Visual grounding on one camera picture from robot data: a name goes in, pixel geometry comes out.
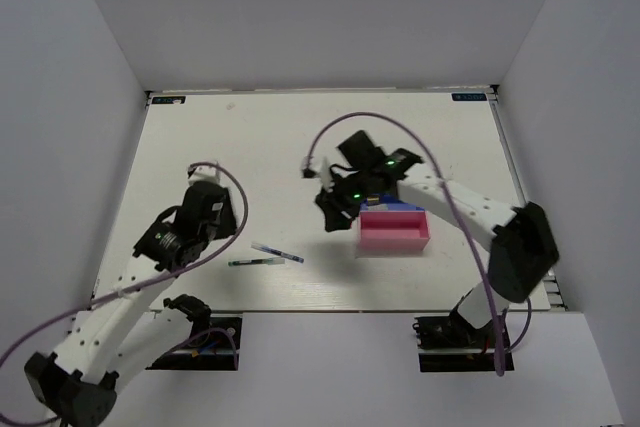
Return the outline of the white eraser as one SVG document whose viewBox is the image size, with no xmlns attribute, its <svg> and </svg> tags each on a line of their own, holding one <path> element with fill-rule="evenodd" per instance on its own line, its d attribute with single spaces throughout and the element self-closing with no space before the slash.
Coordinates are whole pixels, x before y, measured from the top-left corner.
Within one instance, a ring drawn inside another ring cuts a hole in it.
<svg viewBox="0 0 640 427">
<path fill-rule="evenodd" d="M 388 211 L 387 204 L 376 204 L 367 206 L 367 211 Z"/>
</svg>

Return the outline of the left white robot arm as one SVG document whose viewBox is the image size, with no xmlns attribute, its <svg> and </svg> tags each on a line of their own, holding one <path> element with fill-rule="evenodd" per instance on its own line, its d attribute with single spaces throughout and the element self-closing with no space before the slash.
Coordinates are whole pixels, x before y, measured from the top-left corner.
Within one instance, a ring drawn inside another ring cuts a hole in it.
<svg viewBox="0 0 640 427">
<path fill-rule="evenodd" d="M 236 231 L 229 189 L 192 182 L 181 205 L 163 211 L 134 245 L 113 287 L 115 299 L 93 308 L 51 354 L 35 353 L 26 362 L 36 398 L 67 426 L 98 426 L 138 372 L 183 340 L 191 346 L 205 343 L 211 310 L 187 294 L 164 300 L 154 324 L 138 335 L 131 331 L 173 283 L 175 272 L 197 261 L 212 241 Z"/>
</svg>

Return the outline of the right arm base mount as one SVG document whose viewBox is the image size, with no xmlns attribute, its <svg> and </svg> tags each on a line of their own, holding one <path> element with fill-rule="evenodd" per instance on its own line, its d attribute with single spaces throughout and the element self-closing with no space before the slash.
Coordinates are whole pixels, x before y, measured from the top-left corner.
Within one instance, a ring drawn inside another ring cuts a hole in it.
<svg viewBox="0 0 640 427">
<path fill-rule="evenodd" d="M 421 373 L 481 373 L 495 370 L 492 323 L 471 334 L 453 329 L 448 316 L 415 317 Z"/>
</svg>

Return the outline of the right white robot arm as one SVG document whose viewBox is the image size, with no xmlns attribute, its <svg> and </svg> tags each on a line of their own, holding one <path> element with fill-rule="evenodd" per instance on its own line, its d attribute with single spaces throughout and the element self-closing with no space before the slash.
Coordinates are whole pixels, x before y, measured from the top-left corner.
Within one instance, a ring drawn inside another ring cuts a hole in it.
<svg viewBox="0 0 640 427">
<path fill-rule="evenodd" d="M 465 294 L 446 321 L 427 334 L 445 348 L 468 348 L 503 331 L 505 311 L 528 304 L 531 293 L 558 262 L 559 251 L 544 209 L 528 202 L 511 206 L 447 181 L 434 159 L 399 148 L 391 153 L 360 130 L 338 147 L 349 166 L 335 172 L 328 160 L 307 166 L 304 174 L 321 182 L 315 203 L 328 232 L 363 223 L 378 213 L 371 199 L 390 195 L 458 228 L 474 257 L 485 249 L 489 259 L 479 267 L 479 284 Z"/>
</svg>

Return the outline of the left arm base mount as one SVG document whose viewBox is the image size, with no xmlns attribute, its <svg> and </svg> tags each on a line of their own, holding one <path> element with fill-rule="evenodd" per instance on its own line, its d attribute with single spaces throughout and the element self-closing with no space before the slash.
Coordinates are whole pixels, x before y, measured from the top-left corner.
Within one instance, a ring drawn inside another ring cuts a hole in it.
<svg viewBox="0 0 640 427">
<path fill-rule="evenodd" d="M 212 315 L 212 332 L 201 335 L 190 344 L 159 357 L 150 371 L 236 371 L 240 360 L 243 317 Z"/>
</svg>

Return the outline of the blue pen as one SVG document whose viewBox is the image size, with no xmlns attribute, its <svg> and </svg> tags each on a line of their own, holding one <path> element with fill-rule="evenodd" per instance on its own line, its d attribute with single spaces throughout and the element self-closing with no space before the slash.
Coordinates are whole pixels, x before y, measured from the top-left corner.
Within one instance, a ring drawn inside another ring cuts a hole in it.
<svg viewBox="0 0 640 427">
<path fill-rule="evenodd" d="M 268 253 L 268 254 L 271 254 L 271 255 L 274 255 L 274 256 L 289 260 L 289 261 L 293 261 L 293 262 L 296 262 L 296 263 L 303 264 L 305 262 L 303 257 L 300 257 L 300 256 L 295 255 L 295 254 L 287 253 L 287 252 L 284 252 L 282 250 L 279 250 L 279 249 L 276 249 L 276 248 L 273 248 L 273 247 L 270 247 L 270 246 L 267 246 L 267 245 L 264 245 L 264 244 L 252 242 L 251 243 L 251 248 L 253 248 L 254 250 L 258 250 L 260 252 Z"/>
</svg>

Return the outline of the green pen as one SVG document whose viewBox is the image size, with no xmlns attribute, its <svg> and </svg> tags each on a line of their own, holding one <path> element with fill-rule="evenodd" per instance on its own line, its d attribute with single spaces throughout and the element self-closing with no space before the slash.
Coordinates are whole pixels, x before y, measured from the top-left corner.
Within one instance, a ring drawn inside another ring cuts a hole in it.
<svg viewBox="0 0 640 427">
<path fill-rule="evenodd" d="M 285 263 L 285 259 L 281 257 L 259 258 L 259 259 L 242 259 L 229 261 L 227 265 L 229 267 L 240 267 L 250 265 L 282 265 Z"/>
</svg>

